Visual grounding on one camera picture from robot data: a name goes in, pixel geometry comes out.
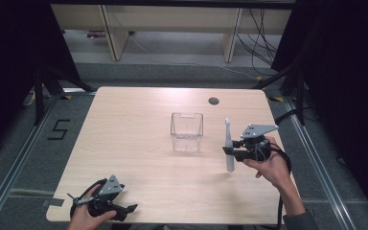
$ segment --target wooden table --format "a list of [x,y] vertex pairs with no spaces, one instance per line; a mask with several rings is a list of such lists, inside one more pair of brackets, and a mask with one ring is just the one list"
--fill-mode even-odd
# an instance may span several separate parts
[[[209,104],[218,98],[219,104]],[[202,113],[199,152],[173,151],[174,112]],[[98,90],[51,206],[50,221],[68,221],[72,200],[99,179],[115,174],[125,184],[114,202],[139,204],[125,222],[276,223],[279,194],[256,171],[236,162],[226,170],[225,118],[233,140],[248,124],[274,125],[265,93],[249,89],[130,88]],[[268,133],[282,146],[277,131]]]

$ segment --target person's hand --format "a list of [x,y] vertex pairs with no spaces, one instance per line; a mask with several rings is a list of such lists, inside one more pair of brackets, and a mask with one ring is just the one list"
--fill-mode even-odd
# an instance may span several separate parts
[[[101,185],[97,185],[92,188],[85,198],[92,196],[95,190]],[[83,204],[76,208],[70,224],[68,224],[67,230],[94,230],[98,228],[103,222],[112,219],[116,216],[116,211],[109,211],[97,217],[91,217],[88,212],[88,205]]]
[[[265,138],[270,143],[277,145],[276,140],[273,137],[266,136]],[[276,188],[281,187],[284,183],[292,183],[286,161],[276,151],[272,151],[270,158],[263,163],[259,163],[251,159],[245,159],[243,160],[243,164],[256,169],[258,171],[256,173],[257,178],[263,176]]]
[[[273,137],[265,137],[270,143],[276,144]],[[297,188],[294,186],[291,176],[288,173],[286,160],[276,151],[272,151],[270,158],[263,163],[254,160],[245,159],[243,163],[251,168],[256,169],[256,177],[263,176],[280,192],[283,199],[287,215],[297,216],[304,214],[306,209],[298,195]]]

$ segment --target cable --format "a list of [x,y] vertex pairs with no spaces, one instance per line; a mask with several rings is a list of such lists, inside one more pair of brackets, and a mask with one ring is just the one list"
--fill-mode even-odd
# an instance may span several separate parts
[[282,116],[274,119],[274,123],[278,126],[286,117],[296,114],[297,113],[297,109],[291,109],[289,112],[283,114]]
[[[260,31],[260,28],[259,28],[259,26],[258,26],[258,24],[257,24],[257,22],[256,22],[256,20],[255,20],[255,17],[253,16],[253,14],[251,14],[252,15],[252,18],[253,18],[253,20],[255,21],[255,24],[256,24],[256,27],[258,28],[258,36],[257,36],[257,38],[256,38],[256,43],[255,43],[255,45],[253,46],[253,51],[256,49],[256,44],[259,42],[259,37],[260,37],[260,35],[261,35],[261,31]],[[255,64],[254,64],[254,62],[253,62],[253,60],[254,60],[254,58],[253,58],[253,55],[252,55],[252,66],[253,66],[253,68],[255,69]]]
[[[98,180],[97,182],[95,182],[94,184],[92,184],[91,186],[89,186],[88,189],[86,189],[82,195],[80,195],[79,199],[82,199],[85,197],[86,194],[88,194],[89,191],[91,191],[92,188],[94,188],[96,185],[100,184],[100,185],[104,185],[106,183],[107,179],[102,179],[102,180]],[[71,209],[70,209],[70,218],[74,215],[74,212],[76,211],[76,208],[77,208],[77,204],[75,204],[73,202],[73,205],[71,206]]]
[[256,22],[256,19],[253,15],[253,12],[251,9],[249,9],[249,12],[250,12],[250,15],[252,16],[253,18],[253,21],[255,22],[255,25],[256,25],[256,28],[258,29],[258,32],[259,34],[262,36],[262,39],[264,40],[264,43],[267,46],[270,46],[273,50],[277,51],[277,48],[275,48],[273,45],[270,44],[270,42],[268,42],[266,39],[265,39],[265,24],[264,24],[264,17],[265,17],[265,9],[261,9],[261,27],[259,27],[258,23]]
[[274,48],[266,39],[265,39],[265,23],[264,23],[264,18],[265,18],[265,9],[261,9],[261,19],[262,19],[262,27],[261,27],[261,32],[262,32],[262,38],[264,40],[264,44],[267,50],[267,54],[270,57],[271,61],[273,61],[274,56],[271,53],[269,46],[271,46],[272,48]]
[[[150,55],[149,51],[145,48],[143,48],[135,39],[133,39],[130,35],[128,36],[129,39],[131,41],[133,41],[141,50],[145,51],[147,54]],[[191,66],[206,66],[206,67],[218,67],[220,69],[223,69],[225,71],[228,71],[228,72],[232,72],[232,73],[235,73],[235,74],[240,74],[240,75],[245,75],[247,77],[249,77],[250,79],[253,79],[253,80],[257,80],[257,78],[255,77],[252,77],[244,72],[238,72],[238,71],[235,71],[235,70],[231,70],[231,69],[228,69],[228,68],[225,68],[225,67],[222,67],[222,66],[219,66],[219,65],[203,65],[203,64],[199,64],[199,63],[194,63],[194,62],[175,62],[175,61],[170,61],[170,60],[159,60],[159,59],[156,59],[156,58],[153,58],[153,57],[150,57],[150,59],[156,61],[156,62],[161,62],[161,63],[171,63],[171,64],[176,64],[176,65],[191,65]]]
[[[250,40],[252,40],[254,43],[257,43],[257,41],[255,41],[255,40],[250,36],[250,34],[248,34],[247,36],[248,36],[248,37],[249,37],[249,39],[250,39]],[[263,46],[263,45],[261,45],[261,44],[259,44],[259,43],[257,43],[257,44],[258,44],[258,46],[260,46],[261,48],[268,49],[268,50],[270,50],[271,52],[277,52],[277,49],[275,49],[275,48],[270,48],[270,47],[267,47],[267,46]]]
[[271,61],[266,59],[265,57],[263,57],[261,54],[257,53],[256,51],[254,51],[252,48],[250,48],[248,45],[246,45],[245,42],[243,42],[243,40],[241,39],[241,37],[237,34],[237,37],[239,39],[239,41],[241,42],[241,45],[246,49],[246,51],[248,51],[250,54],[257,56],[259,59],[261,59],[262,61],[264,61],[267,64],[271,64]]

